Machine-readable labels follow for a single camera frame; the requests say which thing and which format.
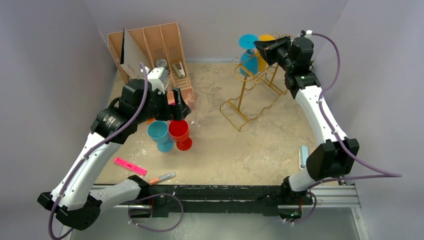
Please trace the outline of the orange wine glass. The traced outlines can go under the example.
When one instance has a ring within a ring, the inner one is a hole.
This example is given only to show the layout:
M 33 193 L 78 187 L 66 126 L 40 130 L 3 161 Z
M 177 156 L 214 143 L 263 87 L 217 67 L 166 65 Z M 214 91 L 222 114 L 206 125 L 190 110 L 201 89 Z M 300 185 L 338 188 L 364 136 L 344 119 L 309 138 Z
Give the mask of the orange wine glass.
M 149 119 L 149 120 L 147 120 L 145 123 L 147 124 L 147 125 L 150 125 L 152 122 L 154 122 L 155 121 L 155 119 L 154 118 L 152 118 L 152 119 Z

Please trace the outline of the blue wine glass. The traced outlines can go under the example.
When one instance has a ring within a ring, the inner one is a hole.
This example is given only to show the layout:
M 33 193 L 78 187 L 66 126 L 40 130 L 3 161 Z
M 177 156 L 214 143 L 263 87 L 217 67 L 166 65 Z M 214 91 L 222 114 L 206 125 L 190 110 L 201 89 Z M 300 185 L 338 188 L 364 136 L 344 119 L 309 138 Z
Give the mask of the blue wine glass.
M 254 34 L 248 33 L 242 35 L 239 38 L 239 46 L 244 49 L 244 53 L 240 57 L 241 65 L 247 69 L 251 74 L 256 75 L 259 70 L 259 60 L 256 55 L 255 41 L 258 41 L 258 37 Z
M 169 134 L 169 125 L 166 121 L 155 120 L 147 127 L 148 136 L 157 144 L 157 148 L 162 153 L 170 152 L 174 147 L 174 142 Z

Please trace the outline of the clear wine glass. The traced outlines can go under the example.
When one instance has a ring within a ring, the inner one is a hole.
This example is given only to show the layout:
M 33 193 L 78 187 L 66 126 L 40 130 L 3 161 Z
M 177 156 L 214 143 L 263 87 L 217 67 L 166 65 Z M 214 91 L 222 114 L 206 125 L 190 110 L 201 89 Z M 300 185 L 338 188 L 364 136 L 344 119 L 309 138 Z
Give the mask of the clear wine glass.
M 201 96 L 198 92 L 192 91 L 187 95 L 188 106 L 191 109 L 191 113 L 186 118 L 188 123 L 190 123 L 193 127 L 200 127 L 204 118 L 199 114 L 200 105 L 201 105 Z

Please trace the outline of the yellow wine glass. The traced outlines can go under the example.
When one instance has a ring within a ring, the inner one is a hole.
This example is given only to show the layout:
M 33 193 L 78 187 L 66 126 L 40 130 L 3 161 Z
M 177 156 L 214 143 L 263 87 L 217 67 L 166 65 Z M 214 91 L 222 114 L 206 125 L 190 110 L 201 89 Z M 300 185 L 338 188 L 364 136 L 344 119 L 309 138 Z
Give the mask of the yellow wine glass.
M 271 41 L 271 40 L 275 40 L 275 37 L 273 35 L 270 34 L 263 34 L 261 36 L 258 37 L 259 41 Z M 263 70 L 265 70 L 265 68 L 267 67 L 267 62 L 263 59 L 263 57 L 258 54 L 257 55 L 258 58 L 258 72 L 262 72 Z

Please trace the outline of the red wine glass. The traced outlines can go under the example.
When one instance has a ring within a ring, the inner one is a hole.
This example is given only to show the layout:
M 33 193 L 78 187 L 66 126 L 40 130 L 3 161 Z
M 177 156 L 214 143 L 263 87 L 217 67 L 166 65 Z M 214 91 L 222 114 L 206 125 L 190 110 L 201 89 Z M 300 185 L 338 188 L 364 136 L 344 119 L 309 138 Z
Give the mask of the red wine glass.
M 188 151 L 193 144 L 189 124 L 185 120 L 172 120 L 168 126 L 169 135 L 175 140 L 180 151 Z

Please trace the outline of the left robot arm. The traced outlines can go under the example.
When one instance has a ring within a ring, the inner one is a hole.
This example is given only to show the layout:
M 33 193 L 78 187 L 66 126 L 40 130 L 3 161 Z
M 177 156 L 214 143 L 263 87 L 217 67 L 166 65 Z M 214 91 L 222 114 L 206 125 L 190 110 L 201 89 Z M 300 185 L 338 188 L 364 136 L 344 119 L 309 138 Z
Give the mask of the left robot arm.
M 132 175 L 121 183 L 95 191 L 92 189 L 106 163 L 148 120 L 181 121 L 191 112 L 182 91 L 174 88 L 173 103 L 150 81 L 132 79 L 122 88 L 121 95 L 101 110 L 91 125 L 83 149 L 58 186 L 43 192 L 37 201 L 50 211 L 52 219 L 73 230 L 90 227 L 101 213 L 125 202 L 138 205 L 149 199 L 149 184 Z

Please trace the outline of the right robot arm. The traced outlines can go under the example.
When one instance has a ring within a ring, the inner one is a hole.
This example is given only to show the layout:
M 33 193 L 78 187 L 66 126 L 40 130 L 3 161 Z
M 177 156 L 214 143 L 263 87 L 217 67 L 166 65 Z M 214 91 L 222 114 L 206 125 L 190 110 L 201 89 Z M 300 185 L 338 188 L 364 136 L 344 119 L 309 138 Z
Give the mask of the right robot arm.
M 309 38 L 285 36 L 257 40 L 254 45 L 269 66 L 278 64 L 284 70 L 285 86 L 303 109 L 317 143 L 305 167 L 283 181 L 280 196 L 292 204 L 314 183 L 349 174 L 359 143 L 338 126 L 324 99 L 321 83 L 312 69 L 314 43 Z

